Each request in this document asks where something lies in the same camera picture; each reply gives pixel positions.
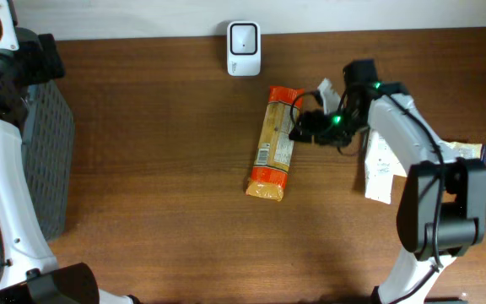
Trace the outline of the white barcode scanner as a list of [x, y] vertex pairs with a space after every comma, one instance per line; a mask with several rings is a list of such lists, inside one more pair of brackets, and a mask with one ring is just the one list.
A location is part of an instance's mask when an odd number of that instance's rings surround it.
[[252, 77], [261, 72], [262, 32], [252, 21], [232, 21], [226, 29], [227, 71], [233, 77]]

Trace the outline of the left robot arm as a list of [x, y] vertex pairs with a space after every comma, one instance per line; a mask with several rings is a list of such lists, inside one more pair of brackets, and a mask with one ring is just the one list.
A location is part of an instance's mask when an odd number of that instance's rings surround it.
[[102, 290], [86, 263], [60, 267], [41, 232], [23, 166], [26, 94], [65, 69], [53, 35], [17, 24], [13, 2], [0, 1], [0, 303], [138, 304]]

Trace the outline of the orange biscuit packet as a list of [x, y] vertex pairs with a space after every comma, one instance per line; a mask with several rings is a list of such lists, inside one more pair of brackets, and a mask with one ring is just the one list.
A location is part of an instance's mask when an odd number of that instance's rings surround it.
[[294, 141], [292, 119], [300, 114], [303, 89], [271, 86], [246, 195], [281, 201], [289, 177]]

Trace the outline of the white cream tube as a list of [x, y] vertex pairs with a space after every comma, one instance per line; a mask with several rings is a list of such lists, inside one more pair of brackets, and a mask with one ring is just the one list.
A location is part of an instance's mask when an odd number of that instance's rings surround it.
[[407, 176], [390, 146], [376, 130], [371, 130], [367, 139], [364, 173], [364, 196], [384, 204], [391, 203], [394, 176]]

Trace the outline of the grey plastic mesh basket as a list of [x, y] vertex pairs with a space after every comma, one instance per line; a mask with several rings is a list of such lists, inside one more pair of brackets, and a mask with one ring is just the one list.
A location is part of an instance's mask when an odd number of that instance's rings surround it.
[[22, 132], [24, 174], [40, 230], [47, 241], [64, 232], [75, 123], [52, 80], [29, 87]]

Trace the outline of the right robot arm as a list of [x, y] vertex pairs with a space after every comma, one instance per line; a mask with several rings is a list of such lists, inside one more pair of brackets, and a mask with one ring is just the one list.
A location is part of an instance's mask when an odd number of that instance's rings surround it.
[[347, 64], [343, 81], [332, 109], [326, 92], [311, 92], [319, 109], [291, 115], [289, 138], [341, 149], [356, 133], [373, 130], [386, 141], [407, 174], [396, 217], [402, 249], [369, 301], [425, 303], [446, 267], [483, 240], [486, 164], [445, 144], [403, 83], [379, 79], [374, 60]]

